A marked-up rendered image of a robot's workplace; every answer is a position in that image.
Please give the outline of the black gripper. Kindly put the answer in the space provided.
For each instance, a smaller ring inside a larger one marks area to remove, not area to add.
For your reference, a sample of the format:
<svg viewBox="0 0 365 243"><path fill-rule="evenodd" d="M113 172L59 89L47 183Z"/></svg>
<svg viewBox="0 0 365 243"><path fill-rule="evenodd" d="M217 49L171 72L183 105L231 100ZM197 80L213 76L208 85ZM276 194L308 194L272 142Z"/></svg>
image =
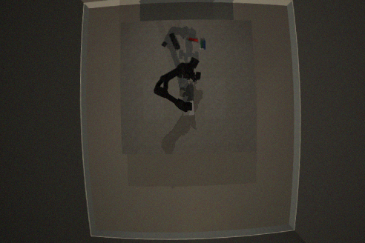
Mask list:
<svg viewBox="0 0 365 243"><path fill-rule="evenodd" d="M185 79L188 78L187 76L185 76L185 73L181 73L177 77L182 78L182 76ZM195 72L193 72L193 75L192 76L189 76L189 78L190 79L194 79L195 76L196 76L196 78L195 78L196 80L200 80L201 72L196 72L196 74L195 74Z"/></svg>

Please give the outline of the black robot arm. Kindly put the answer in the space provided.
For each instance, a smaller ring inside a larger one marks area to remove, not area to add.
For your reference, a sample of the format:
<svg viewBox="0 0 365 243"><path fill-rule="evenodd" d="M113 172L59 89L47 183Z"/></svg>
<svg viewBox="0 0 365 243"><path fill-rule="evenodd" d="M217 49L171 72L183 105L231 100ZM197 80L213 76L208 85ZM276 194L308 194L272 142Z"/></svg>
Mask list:
<svg viewBox="0 0 365 243"><path fill-rule="evenodd" d="M182 111L188 112L188 110L192 110L192 103L184 102L181 99L176 99L172 95L168 93L168 81L173 79L175 76L178 76L181 73L185 73L185 76L189 77L193 75L194 68L199 64L199 60L192 57L190 63L181 63L175 69L166 73L165 75L160 76L160 80L156 83L154 88L154 93L158 96L168 99L175 103L175 105ZM163 83L163 87L160 85Z"/></svg>

